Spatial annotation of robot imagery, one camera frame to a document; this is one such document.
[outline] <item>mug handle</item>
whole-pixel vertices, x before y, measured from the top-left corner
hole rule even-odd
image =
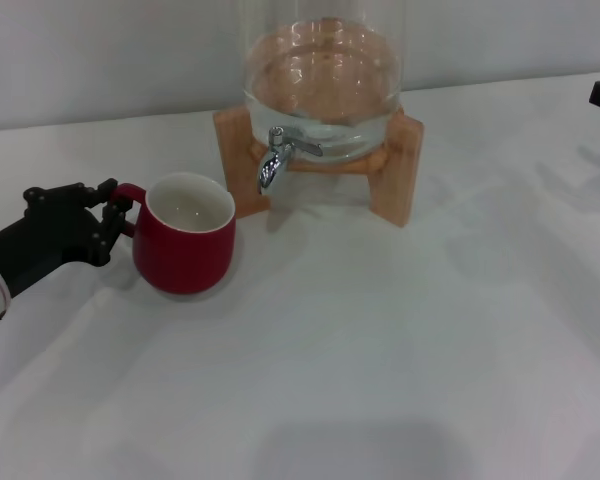
[[[131,183],[123,183],[115,189],[110,201],[115,202],[120,197],[127,198],[129,200],[133,200],[134,202],[139,203],[140,207],[144,208],[146,196],[147,192],[144,188],[140,188],[137,185],[133,185]],[[126,235],[129,238],[133,238],[136,234],[136,226],[131,222],[125,222],[122,234]]]

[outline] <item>water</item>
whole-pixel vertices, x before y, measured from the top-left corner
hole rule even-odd
[[[321,144],[323,163],[354,160],[381,145],[399,107],[399,62],[386,41],[359,24],[303,22],[264,37],[247,60],[247,106],[255,137],[273,126]]]
[[[156,216],[167,225],[187,232],[208,232],[227,220],[222,206],[186,192],[170,192],[152,202]]]

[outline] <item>wooden leg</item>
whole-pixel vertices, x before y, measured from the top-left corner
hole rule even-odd
[[[217,112],[213,116],[227,190],[236,202],[236,217],[243,218],[270,208],[258,193],[258,164],[251,158],[253,134],[246,107]]]
[[[389,123],[385,149],[387,162],[368,174],[371,187],[371,211],[398,227],[409,223],[424,125],[404,113]]]

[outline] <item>glass jar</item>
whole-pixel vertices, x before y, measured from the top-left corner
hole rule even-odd
[[[254,136],[294,127],[314,162],[359,158],[399,108],[405,0],[239,0]]]

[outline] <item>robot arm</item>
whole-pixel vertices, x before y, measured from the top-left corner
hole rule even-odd
[[[107,180],[97,189],[83,184],[24,193],[24,218],[0,232],[0,319],[16,297],[61,265],[109,263],[110,252],[126,226],[132,203],[109,202],[118,186]],[[102,222],[88,210],[106,203]]]

